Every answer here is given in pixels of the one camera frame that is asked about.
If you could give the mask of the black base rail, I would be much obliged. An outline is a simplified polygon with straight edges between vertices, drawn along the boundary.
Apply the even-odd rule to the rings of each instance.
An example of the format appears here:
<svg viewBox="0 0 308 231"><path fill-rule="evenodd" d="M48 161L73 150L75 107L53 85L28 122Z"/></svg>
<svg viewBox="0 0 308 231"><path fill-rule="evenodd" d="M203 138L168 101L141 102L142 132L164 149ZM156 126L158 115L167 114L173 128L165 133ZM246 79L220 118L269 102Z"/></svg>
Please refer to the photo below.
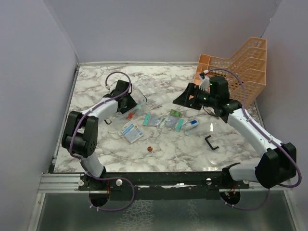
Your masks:
<svg viewBox="0 0 308 231"><path fill-rule="evenodd" d="M220 192L247 189L248 184L226 177L222 171L109 172L96 180L80 175L79 191L114 201L220 199Z"/></svg>

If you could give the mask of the white blue small bottle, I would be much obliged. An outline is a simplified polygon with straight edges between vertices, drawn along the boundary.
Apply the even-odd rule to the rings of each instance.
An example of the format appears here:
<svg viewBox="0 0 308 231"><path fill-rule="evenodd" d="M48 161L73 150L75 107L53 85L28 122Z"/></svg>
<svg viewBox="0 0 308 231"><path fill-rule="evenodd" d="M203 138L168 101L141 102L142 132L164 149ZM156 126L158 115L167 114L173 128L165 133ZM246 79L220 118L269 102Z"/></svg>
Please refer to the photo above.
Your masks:
<svg viewBox="0 0 308 231"><path fill-rule="evenodd" d="M195 119L195 120L186 122L184 125L182 125L181 129L184 131L188 131L188 130L191 130L197 127L198 125L199 125L199 121Z"/></svg>

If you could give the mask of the orange plastic file organizer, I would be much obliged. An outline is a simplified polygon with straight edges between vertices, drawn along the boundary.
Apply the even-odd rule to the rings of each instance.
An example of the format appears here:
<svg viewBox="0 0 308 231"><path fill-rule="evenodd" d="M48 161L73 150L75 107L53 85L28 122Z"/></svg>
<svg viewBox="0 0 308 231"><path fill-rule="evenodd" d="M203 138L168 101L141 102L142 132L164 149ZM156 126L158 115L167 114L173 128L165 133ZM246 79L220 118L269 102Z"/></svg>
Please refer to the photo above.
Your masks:
<svg viewBox="0 0 308 231"><path fill-rule="evenodd" d="M266 60L267 40L251 37L230 58L201 54L193 82L200 85L199 74L205 70L228 69L244 84L245 108L248 108L266 86Z"/></svg>

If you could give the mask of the clear plastic box lid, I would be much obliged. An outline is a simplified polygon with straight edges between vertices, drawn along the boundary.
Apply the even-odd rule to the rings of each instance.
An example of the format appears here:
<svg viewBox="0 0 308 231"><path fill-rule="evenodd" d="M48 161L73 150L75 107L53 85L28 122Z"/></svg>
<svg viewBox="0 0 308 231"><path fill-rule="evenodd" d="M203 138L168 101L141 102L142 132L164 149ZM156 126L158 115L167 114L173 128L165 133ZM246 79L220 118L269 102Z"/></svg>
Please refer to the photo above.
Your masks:
<svg viewBox="0 0 308 231"><path fill-rule="evenodd" d="M190 134L213 166L221 166L234 154L223 127L216 122L201 122Z"/></svg>

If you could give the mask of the white blue gauze packet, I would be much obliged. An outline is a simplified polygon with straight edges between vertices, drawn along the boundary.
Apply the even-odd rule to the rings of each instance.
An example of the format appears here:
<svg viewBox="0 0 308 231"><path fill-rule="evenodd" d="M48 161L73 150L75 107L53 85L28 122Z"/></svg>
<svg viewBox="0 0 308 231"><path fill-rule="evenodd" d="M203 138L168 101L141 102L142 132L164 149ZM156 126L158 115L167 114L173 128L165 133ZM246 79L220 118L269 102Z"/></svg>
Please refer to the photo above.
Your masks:
<svg viewBox="0 0 308 231"><path fill-rule="evenodd" d="M139 138L144 136L144 132L135 121L127 122L118 132L120 136L123 136L129 143L134 143Z"/></svg>

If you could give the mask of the green small packet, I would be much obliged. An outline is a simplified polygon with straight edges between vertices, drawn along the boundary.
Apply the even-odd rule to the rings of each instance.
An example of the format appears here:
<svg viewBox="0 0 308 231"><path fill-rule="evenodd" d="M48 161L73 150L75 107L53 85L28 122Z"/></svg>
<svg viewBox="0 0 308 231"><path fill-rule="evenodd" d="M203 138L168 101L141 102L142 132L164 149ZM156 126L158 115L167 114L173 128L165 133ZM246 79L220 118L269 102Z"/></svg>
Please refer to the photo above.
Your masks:
<svg viewBox="0 0 308 231"><path fill-rule="evenodd" d="M171 109L169 114L174 117L181 117L181 112L174 109Z"/></svg>

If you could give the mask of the clear plastic medicine box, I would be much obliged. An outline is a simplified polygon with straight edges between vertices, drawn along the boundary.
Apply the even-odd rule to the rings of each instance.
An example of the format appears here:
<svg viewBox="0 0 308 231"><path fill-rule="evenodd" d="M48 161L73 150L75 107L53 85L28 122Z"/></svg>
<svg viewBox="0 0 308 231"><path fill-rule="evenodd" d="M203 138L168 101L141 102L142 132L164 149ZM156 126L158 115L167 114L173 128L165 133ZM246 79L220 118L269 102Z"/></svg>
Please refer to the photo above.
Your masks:
<svg viewBox="0 0 308 231"><path fill-rule="evenodd" d="M128 82L118 80L116 83L111 84L111 89L107 96L110 95L112 98L113 96L119 95L127 87ZM104 121L108 125L112 123L127 123L129 120L137 118L137 116L140 116L144 112L148 100L140 89L132 84L128 93L118 98L117 101L117 112Z"/></svg>

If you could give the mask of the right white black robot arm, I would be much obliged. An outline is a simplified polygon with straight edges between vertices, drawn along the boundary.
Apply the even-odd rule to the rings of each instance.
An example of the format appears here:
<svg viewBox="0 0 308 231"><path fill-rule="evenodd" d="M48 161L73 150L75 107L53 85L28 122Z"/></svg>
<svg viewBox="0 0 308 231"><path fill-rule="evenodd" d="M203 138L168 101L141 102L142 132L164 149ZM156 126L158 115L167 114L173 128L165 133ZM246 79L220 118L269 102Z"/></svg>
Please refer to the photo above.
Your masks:
<svg viewBox="0 0 308 231"><path fill-rule="evenodd" d="M295 146L270 135L255 122L240 102L231 99L228 82L224 77L205 77L203 83L209 86L209 92L189 83L173 103L196 110L211 107L218 117L236 129L251 144L260 157L257 164L235 163L223 168L222 185L232 188L238 181L247 180L258 182L264 188L270 189L295 177Z"/></svg>

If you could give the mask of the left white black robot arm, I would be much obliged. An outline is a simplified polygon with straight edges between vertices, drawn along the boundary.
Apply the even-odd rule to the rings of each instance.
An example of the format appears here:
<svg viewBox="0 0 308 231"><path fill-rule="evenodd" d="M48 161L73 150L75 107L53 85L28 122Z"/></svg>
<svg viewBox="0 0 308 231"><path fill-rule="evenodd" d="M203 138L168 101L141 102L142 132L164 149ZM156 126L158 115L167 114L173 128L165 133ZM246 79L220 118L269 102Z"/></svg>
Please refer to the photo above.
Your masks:
<svg viewBox="0 0 308 231"><path fill-rule="evenodd" d="M90 185L101 190L106 185L106 170L94 153L98 143L98 126L116 114L129 111L137 103L131 96L132 84L123 80L103 96L101 101L84 112L71 111L66 120L61 146L78 159L86 173L91 176Z"/></svg>

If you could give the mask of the small brown round cap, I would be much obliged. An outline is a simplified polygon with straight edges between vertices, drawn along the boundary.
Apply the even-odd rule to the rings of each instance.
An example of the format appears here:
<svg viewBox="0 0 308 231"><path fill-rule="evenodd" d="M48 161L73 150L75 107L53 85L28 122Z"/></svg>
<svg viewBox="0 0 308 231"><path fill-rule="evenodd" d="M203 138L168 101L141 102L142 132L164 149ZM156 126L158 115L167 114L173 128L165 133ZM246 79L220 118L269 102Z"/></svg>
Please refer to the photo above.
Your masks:
<svg viewBox="0 0 308 231"><path fill-rule="evenodd" d="M147 148L147 151L148 151L148 152L152 152L152 151L153 151L153 147L152 147L152 146L149 146L149 147Z"/></svg>

